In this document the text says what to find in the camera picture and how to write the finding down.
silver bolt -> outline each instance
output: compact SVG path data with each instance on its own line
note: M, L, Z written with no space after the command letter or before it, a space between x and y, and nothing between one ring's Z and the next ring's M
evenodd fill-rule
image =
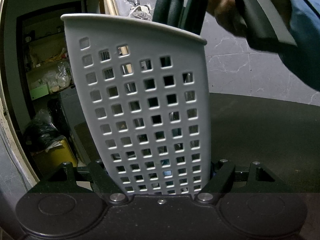
M125 195L122 193L113 193L110 195L110 200L113 202L121 202L125 199Z
M158 202L158 204L162 205L162 204L166 203L167 201L165 199L159 199L157 202Z
M210 193L199 193L197 198L201 201L210 201L213 199L213 196Z

white wall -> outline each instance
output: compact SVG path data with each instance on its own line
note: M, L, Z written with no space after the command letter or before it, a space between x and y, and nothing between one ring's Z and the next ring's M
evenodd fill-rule
M12 106L23 131L30 121L20 84L17 50L17 17L48 6L79 0L8 0L4 24L4 60Z

shelf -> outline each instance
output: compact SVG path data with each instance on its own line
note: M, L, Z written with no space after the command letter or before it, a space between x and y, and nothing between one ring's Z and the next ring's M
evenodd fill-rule
M61 62L61 61L69 61L69 58L62 58L62 59L59 59L59 60L55 60L55 61L51 61L51 62L47 62L47 63L40 63L41 65L37 68L33 68L29 71L26 71L26 74L29 75L29 74L32 74L34 72L37 72L38 70L42 70L44 68L48 68L49 66L52 66L52 65L55 65L57 62Z
M61 37L64 37L64 32L54 33L54 34L50 34L50 35L48 35L48 36L44 36L44 37L35 39L34 41L30 41L30 42L24 43L23 46L26 46L26 45L36 46L36 45L39 45L39 44L48 42L48 41L50 41L50 40L57 39L57 38L59 38L60 36L61 36Z

wall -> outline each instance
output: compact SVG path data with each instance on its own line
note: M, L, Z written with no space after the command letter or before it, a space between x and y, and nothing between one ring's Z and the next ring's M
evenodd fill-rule
M8 0L4 25L4 59L12 106L21 130L30 121L20 85L17 51L16 19L18 16L48 6L79 0Z
M154 8L156 0L140 2ZM245 39L225 31L209 14L205 16L201 36L208 42L205 55L210 92L320 106L320 93L293 75L277 54L251 49Z

black garbage bag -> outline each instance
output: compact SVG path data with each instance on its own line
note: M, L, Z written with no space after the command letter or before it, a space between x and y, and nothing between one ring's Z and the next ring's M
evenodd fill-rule
M23 137L30 152L40 152L50 146L60 135L48 111L41 109L28 124Z

